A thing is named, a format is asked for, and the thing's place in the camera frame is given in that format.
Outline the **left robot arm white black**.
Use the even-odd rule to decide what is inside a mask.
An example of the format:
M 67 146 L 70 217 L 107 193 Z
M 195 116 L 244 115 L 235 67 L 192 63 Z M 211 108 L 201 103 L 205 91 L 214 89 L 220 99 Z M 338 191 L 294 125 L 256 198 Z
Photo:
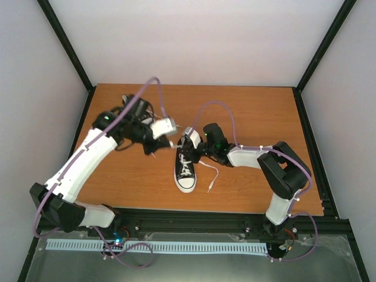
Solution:
M 122 106 L 98 115 L 84 141 L 53 177 L 31 187 L 29 192 L 37 208 L 33 226 L 37 227 L 40 219 L 45 218 L 66 233 L 78 227 L 96 226 L 108 236 L 117 236 L 122 221 L 116 218 L 115 210 L 107 204 L 79 202 L 79 192 L 108 154 L 125 150 L 125 140 L 141 144 L 144 153 L 150 155 L 172 147 L 167 137 L 176 131 L 171 117 L 155 119 L 150 102 L 124 95 Z

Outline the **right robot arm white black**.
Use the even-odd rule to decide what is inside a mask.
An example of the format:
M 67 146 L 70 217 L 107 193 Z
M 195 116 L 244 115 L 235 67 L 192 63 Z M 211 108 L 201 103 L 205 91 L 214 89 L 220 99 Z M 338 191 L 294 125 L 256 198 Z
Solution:
M 260 169 L 273 192 L 265 216 L 275 226 L 291 217 L 300 194 L 313 185 L 308 166 L 286 142 L 259 147 L 229 143 L 217 123 L 206 125 L 204 135 L 206 141 L 192 127 L 184 130 L 180 148 L 184 157 L 177 158 L 181 161 L 182 172 L 187 172 L 190 165 L 200 163 L 202 157 L 222 166 Z

